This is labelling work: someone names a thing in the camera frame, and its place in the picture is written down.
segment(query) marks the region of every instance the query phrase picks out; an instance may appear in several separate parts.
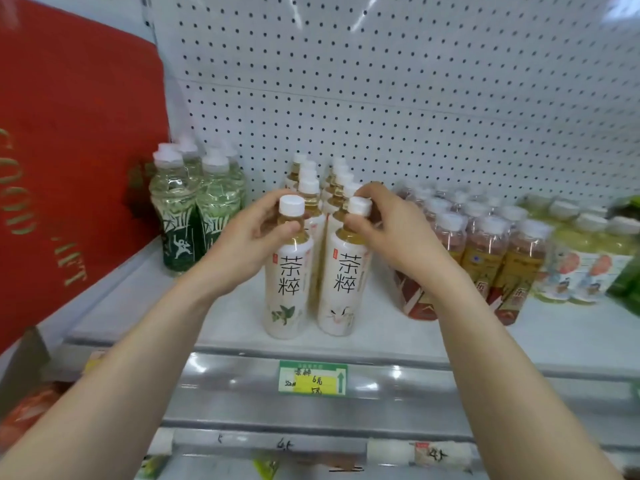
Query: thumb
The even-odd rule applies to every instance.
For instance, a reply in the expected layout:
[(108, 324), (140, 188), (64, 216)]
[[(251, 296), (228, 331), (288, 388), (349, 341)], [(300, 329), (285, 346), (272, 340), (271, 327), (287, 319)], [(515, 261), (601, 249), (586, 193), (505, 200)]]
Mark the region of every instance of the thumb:
[(260, 238), (265, 254), (272, 253), (281, 248), (299, 230), (300, 223), (296, 221), (285, 222), (272, 229), (270, 233)]
[(382, 246), (382, 231), (373, 227), (371, 221), (366, 217), (348, 214), (344, 223), (363, 236), (375, 251)]

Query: forearm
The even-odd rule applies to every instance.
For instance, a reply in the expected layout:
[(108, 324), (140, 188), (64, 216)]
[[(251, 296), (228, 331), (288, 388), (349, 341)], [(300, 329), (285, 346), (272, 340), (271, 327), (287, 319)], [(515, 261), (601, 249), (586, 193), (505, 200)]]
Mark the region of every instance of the forearm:
[(214, 300), (192, 271), (7, 453), (0, 477), (133, 478)]
[(451, 263), (439, 269), (440, 329), (491, 478), (620, 478), (467, 274)]

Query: green price tag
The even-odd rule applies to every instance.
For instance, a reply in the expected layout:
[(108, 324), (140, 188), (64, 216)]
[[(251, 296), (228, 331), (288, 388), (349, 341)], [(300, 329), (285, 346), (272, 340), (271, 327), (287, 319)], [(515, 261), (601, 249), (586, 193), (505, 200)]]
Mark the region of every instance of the green price tag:
[(293, 394), (346, 395), (347, 370), (343, 363), (280, 361), (278, 391)]

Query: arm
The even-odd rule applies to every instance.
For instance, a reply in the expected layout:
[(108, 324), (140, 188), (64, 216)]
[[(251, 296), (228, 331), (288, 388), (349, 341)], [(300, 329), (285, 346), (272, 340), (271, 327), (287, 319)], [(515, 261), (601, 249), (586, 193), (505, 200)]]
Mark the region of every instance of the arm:
[(214, 300), (297, 232), (289, 222), (260, 237), (286, 193), (268, 193), (233, 218), (207, 255), (9, 450), (0, 478), (133, 478)]
[(364, 186), (383, 230), (349, 225), (432, 295), (462, 404), (493, 480), (621, 476), (444, 250), (422, 212), (381, 184)]

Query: hand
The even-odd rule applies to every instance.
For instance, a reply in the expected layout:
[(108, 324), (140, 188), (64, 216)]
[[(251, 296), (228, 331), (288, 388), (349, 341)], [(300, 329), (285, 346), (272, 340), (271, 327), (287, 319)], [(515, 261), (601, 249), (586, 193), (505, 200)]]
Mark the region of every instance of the hand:
[(212, 292), (216, 297), (230, 293), (256, 275), (265, 259), (300, 230), (295, 221), (268, 226), (277, 215), (280, 197), (287, 194), (295, 192), (269, 192), (229, 220), (216, 243), (192, 268), (215, 288)]
[(382, 228), (352, 214), (347, 215), (345, 224), (363, 236), (391, 267), (431, 289), (444, 268), (455, 264), (416, 204), (402, 200), (378, 182), (361, 187), (356, 195), (372, 199)]

